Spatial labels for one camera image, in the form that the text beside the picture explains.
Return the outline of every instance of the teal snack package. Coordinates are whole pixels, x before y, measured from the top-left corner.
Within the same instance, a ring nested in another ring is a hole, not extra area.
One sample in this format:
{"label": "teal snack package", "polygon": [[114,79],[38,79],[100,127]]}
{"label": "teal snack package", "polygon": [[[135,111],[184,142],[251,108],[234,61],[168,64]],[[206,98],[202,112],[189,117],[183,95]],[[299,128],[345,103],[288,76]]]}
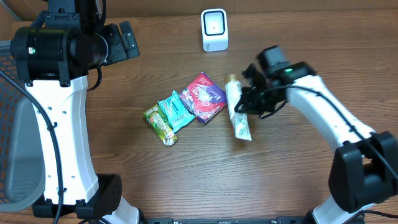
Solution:
{"label": "teal snack package", "polygon": [[174,133],[195,119],[195,116],[190,114],[184,107],[180,97],[178,96],[178,93],[175,90],[173,90],[172,96],[165,100],[158,101],[157,103],[159,104],[160,109],[166,115]]}

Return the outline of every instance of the chocolate bar wrapper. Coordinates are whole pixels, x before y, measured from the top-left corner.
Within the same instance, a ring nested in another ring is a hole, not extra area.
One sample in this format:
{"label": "chocolate bar wrapper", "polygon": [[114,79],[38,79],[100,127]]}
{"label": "chocolate bar wrapper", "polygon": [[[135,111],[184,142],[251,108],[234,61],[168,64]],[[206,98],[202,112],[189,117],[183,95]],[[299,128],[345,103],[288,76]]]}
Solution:
{"label": "chocolate bar wrapper", "polygon": [[160,137],[165,146],[172,146],[177,142],[178,139],[176,135],[158,105],[154,105],[149,110],[145,111],[144,115],[149,125],[158,137]]}
{"label": "chocolate bar wrapper", "polygon": [[209,122],[227,104],[225,92],[204,72],[201,72],[180,93],[180,99],[184,106],[203,124]]}

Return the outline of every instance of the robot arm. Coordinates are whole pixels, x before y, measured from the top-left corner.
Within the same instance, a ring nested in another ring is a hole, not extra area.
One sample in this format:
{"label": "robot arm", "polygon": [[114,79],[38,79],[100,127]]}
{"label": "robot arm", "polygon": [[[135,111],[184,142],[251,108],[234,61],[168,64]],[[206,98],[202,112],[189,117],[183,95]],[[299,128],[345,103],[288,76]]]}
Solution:
{"label": "robot arm", "polygon": [[[370,138],[371,133],[375,132],[369,126],[366,126],[355,118],[355,116],[331,94],[319,76],[307,75],[295,80],[292,85],[304,86],[315,91],[320,91],[339,108],[350,123],[353,124],[365,138]],[[347,124],[344,123],[336,111],[323,98],[296,88],[288,89],[286,94],[287,101],[297,108],[319,130],[320,134],[328,142],[332,152],[335,152],[337,148],[343,146],[343,143],[346,141],[359,142],[361,140],[354,132],[349,130]],[[374,203],[370,203],[359,210],[370,208],[373,205]],[[312,216],[315,223],[318,224],[341,224],[355,214],[356,212],[349,213],[341,209],[331,195],[323,204],[313,210]]]}
{"label": "robot arm", "polygon": [[[139,221],[138,209],[121,196],[120,176],[95,174],[88,148],[88,70],[139,55],[128,22],[121,23],[122,34],[115,24],[103,26],[103,3],[99,18],[95,0],[49,0],[49,10],[41,13],[31,27],[21,27],[11,42],[18,78],[45,109],[58,139],[57,164],[48,127],[35,110],[46,176],[44,194],[32,206],[37,217],[56,217],[57,221],[59,214],[75,212],[78,218],[88,220],[104,218],[120,224]],[[62,177],[57,175],[59,165]]]}
{"label": "robot arm", "polygon": [[[369,141],[397,172],[397,141],[391,134],[376,134],[360,122],[331,94],[312,68],[304,62],[291,65],[278,46],[265,49],[257,58],[263,73],[253,64],[243,72],[251,87],[242,88],[235,110],[261,115],[273,112],[277,103],[287,100],[319,130],[335,154],[329,178],[331,195],[309,211],[307,223],[344,223],[359,211],[396,194],[397,180],[365,142]],[[363,165],[363,155],[373,162]]]}

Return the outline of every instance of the candy wrapper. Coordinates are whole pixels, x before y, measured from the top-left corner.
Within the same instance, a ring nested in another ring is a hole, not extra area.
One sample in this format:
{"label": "candy wrapper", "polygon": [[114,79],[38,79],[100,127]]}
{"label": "candy wrapper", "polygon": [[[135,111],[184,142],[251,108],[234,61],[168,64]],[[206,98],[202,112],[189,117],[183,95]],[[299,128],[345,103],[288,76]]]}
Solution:
{"label": "candy wrapper", "polygon": [[195,119],[195,116],[185,109],[175,90],[173,90],[172,96],[165,100],[158,101],[157,103],[163,113],[166,114],[167,120],[172,126],[174,133],[177,133],[177,131],[182,127],[188,125],[193,119]]}
{"label": "candy wrapper", "polygon": [[144,112],[145,117],[149,125],[160,137],[165,146],[172,146],[177,142],[177,137],[174,134],[172,128],[167,122],[166,116],[158,105],[153,106],[151,109]]}
{"label": "candy wrapper", "polygon": [[239,82],[237,75],[231,74],[226,77],[225,83],[229,118],[231,118],[232,126],[234,127],[235,137],[237,139],[251,141],[248,115],[235,112],[235,106],[238,104],[242,95],[241,82]]}
{"label": "candy wrapper", "polygon": [[225,92],[204,72],[180,93],[185,107],[205,124],[226,105]]}

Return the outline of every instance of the green snack package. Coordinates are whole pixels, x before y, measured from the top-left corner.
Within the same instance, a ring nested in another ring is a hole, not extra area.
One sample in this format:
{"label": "green snack package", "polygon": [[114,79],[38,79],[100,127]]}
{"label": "green snack package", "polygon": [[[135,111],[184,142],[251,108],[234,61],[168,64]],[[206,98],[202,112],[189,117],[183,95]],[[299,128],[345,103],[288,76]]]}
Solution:
{"label": "green snack package", "polygon": [[179,129],[188,125],[195,116],[190,114],[182,104],[178,93],[173,90],[172,96],[166,100],[157,102],[163,113],[166,115],[170,126],[173,128],[173,132],[177,133]]}
{"label": "green snack package", "polygon": [[155,133],[160,137],[165,146],[172,146],[177,142],[177,137],[167,122],[166,116],[158,105],[144,112],[149,125],[154,129]]}

